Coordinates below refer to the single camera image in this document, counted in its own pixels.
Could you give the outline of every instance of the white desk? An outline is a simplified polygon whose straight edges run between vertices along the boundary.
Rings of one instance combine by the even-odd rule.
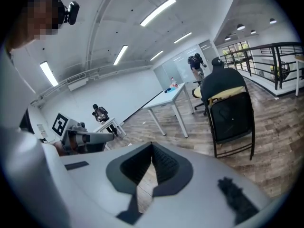
[[[111,124],[114,125],[114,127],[117,128],[118,132],[120,134],[124,134],[124,135],[127,135],[125,133],[125,131],[123,130],[123,128],[121,127],[121,125],[117,124],[117,122],[115,121],[115,118],[114,117],[111,117],[108,121],[106,121],[104,124],[100,124],[100,127],[96,128],[94,130],[95,133],[97,132],[102,132],[104,129],[106,129],[107,127],[109,127]]]
[[[181,114],[175,104],[175,99],[179,96],[179,94],[182,92],[182,90],[185,92],[185,95],[186,95],[186,98],[188,100],[188,103],[189,103],[189,107],[191,109],[191,112],[194,113],[193,111],[193,107],[192,107],[192,104],[191,104],[191,101],[190,101],[190,98],[189,98],[189,95],[188,95],[188,92],[186,90],[186,87],[185,87],[185,83],[182,83],[178,86],[178,88],[176,88],[175,90],[171,91],[171,92],[167,92],[165,93],[164,91],[161,92],[158,96],[156,96],[153,100],[151,100],[148,104],[146,104],[143,109],[148,109],[148,111],[150,112],[153,120],[155,121],[156,125],[158,126],[158,128],[160,129],[162,135],[166,135],[166,133],[163,131],[163,129],[161,128],[160,126],[160,123],[158,122],[152,108],[153,107],[158,107],[158,106],[161,106],[161,105],[171,105],[172,106],[172,109],[177,117],[177,120],[179,121],[180,123],[180,127],[182,129],[182,132],[184,133],[184,136],[187,138],[188,137],[188,134],[187,134],[187,130],[185,128],[185,124],[182,120],[182,117],[181,117]]]

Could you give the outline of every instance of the wooden floor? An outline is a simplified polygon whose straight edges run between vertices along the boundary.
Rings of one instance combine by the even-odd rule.
[[[250,150],[220,159],[239,173],[245,175],[270,197],[288,191],[303,163],[304,156],[304,92],[296,97],[290,94],[280,99],[246,80],[254,108],[256,125],[256,148],[253,159]],[[187,84],[192,105],[201,101],[192,97],[195,84]],[[178,97],[177,106],[184,120],[189,137],[185,138],[169,106],[154,108],[154,112],[167,133],[163,136],[147,110],[140,110],[130,117],[123,129],[127,136],[120,135],[108,143],[111,149],[130,143],[156,141],[213,156],[212,136],[208,118],[203,115],[204,106],[191,113],[184,93]],[[240,140],[218,146],[218,152],[242,146],[250,142],[250,135]],[[150,201],[153,188],[157,186],[155,170],[150,167],[138,187],[139,208],[144,212]]]

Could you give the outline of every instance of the table top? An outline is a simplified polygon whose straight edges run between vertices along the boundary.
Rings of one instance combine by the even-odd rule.
[[[235,95],[239,92],[241,92],[243,90],[243,86],[241,87],[236,87],[236,88],[232,88],[232,89],[228,89],[228,90],[224,90],[214,96],[212,96],[212,99],[216,99],[216,98],[225,98],[225,97],[228,97],[230,95]],[[197,87],[195,90],[194,90],[194,94],[196,97],[198,98],[201,98],[201,93],[200,93],[200,87]]]
[[[100,131],[102,128],[104,128],[106,125],[108,125],[113,120],[114,120],[114,117],[111,117],[109,120],[107,120],[103,124],[100,124],[100,126],[98,128],[96,128],[93,132],[96,133],[96,132]]]
[[[153,100],[143,106],[143,109],[152,108],[156,106],[160,106],[169,102],[172,102],[178,97],[181,93],[182,89],[185,87],[185,83],[179,84],[178,87],[171,91],[165,93],[165,91],[161,92],[158,96],[156,96]]]

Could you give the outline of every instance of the ceiling light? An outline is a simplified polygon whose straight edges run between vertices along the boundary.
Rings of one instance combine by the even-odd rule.
[[[123,48],[121,49],[120,53],[118,54],[118,56],[117,56],[113,65],[118,64],[119,60],[122,58],[122,56],[123,56],[123,54],[124,54],[124,52],[126,51],[127,48],[128,48],[128,46],[123,46]]]
[[[159,53],[157,53],[154,57],[152,57],[151,59],[150,59],[150,61],[152,61],[154,58],[156,58],[159,54],[161,54],[161,53],[163,53],[163,51],[160,51]]]
[[[211,47],[211,46],[210,46]],[[208,49],[209,47],[206,47],[205,49],[203,49],[203,50],[206,50],[206,49]]]
[[[241,29],[244,29],[245,28],[245,25],[243,24],[238,24],[237,25],[237,30],[241,30]]]
[[[175,43],[175,44],[178,43],[180,40],[184,39],[185,37],[187,37],[187,36],[189,36],[189,35],[191,35],[191,34],[192,34],[192,32],[188,33],[187,35],[185,35],[185,36],[179,38],[178,40],[176,40],[174,43]]]
[[[193,50],[191,50],[191,51],[189,51],[189,52],[187,52],[187,54],[189,54],[190,52],[195,51],[195,50],[196,50],[196,48],[195,48],[195,49],[193,49]]]
[[[47,79],[50,81],[52,86],[57,86],[57,80],[55,79],[54,75],[52,74],[51,70],[49,69],[48,62],[40,63],[40,67],[44,74],[46,75]]]
[[[141,26],[146,26],[152,19],[154,19],[157,15],[159,15],[162,11],[164,11],[167,7],[175,3],[176,0],[167,0],[160,6],[158,6],[152,13],[150,13],[141,23]]]
[[[274,23],[276,23],[276,20],[273,19],[273,18],[271,18],[271,19],[269,20],[269,23],[270,23],[270,24],[274,24]]]

